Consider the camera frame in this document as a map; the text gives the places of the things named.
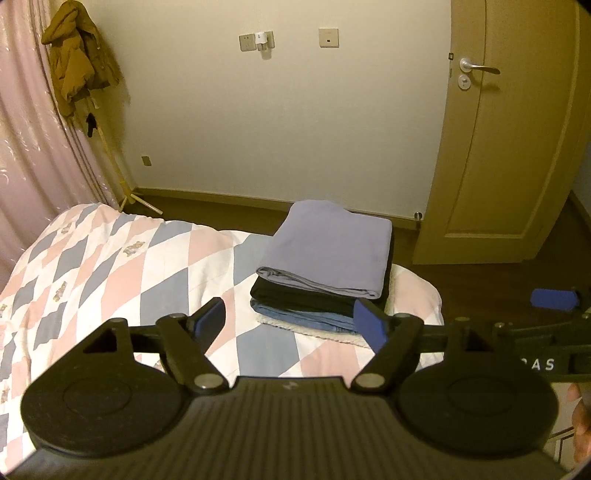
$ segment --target door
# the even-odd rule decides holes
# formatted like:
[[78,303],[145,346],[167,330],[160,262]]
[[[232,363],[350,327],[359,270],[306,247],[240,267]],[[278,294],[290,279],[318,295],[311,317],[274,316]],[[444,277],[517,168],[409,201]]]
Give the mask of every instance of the door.
[[[450,51],[439,156],[413,261],[533,258],[591,130],[591,18],[575,0],[452,0]],[[461,59],[500,74],[465,73]]]

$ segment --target wall socket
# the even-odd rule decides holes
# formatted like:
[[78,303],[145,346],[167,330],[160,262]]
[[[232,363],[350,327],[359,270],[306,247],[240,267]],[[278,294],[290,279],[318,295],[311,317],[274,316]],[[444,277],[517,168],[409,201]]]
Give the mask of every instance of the wall socket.
[[321,48],[339,48],[339,29],[319,28],[318,41]]
[[[266,32],[267,34],[267,47],[275,48],[275,37],[273,32]],[[256,50],[255,34],[249,33],[248,35],[239,35],[238,41],[240,42],[240,50],[242,51],[254,51]]]
[[249,33],[248,35],[240,35],[238,37],[240,41],[240,50],[242,51],[253,51],[256,50],[255,34]]

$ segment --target curtain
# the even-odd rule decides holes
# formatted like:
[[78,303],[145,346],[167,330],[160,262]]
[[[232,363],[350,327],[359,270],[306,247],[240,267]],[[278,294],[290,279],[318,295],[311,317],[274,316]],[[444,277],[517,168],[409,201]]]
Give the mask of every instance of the curtain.
[[116,207],[83,132],[57,112],[48,0],[0,0],[0,291],[22,253],[64,210]]

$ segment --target folded blanket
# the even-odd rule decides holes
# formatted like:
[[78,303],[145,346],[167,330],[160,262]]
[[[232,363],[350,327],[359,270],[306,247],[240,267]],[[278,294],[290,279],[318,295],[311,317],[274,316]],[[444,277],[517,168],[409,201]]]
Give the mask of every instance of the folded blanket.
[[[390,272],[392,270],[392,258],[394,255],[394,236],[390,242],[388,264],[384,275],[384,287],[382,296],[371,300],[376,307],[386,308],[390,290]],[[278,310],[295,310],[301,312],[330,312],[353,318],[353,306],[355,297],[338,295],[320,291],[303,290],[301,288],[287,287],[257,277],[251,289],[251,297],[259,303]]]
[[382,295],[391,236],[388,219],[322,200],[296,202],[256,273],[279,285],[375,300]]

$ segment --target finger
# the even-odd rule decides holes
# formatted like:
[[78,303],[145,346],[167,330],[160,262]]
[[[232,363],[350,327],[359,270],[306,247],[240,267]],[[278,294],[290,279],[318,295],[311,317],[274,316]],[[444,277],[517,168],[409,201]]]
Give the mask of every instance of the finger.
[[591,435],[580,436],[575,441],[574,461],[580,463],[591,456]]
[[573,410],[573,427],[576,435],[582,435],[591,426],[591,419],[589,418],[589,412],[587,407],[583,404],[583,400],[580,400],[577,406]]
[[575,401],[581,398],[581,391],[576,383],[571,384],[566,392],[566,401]]

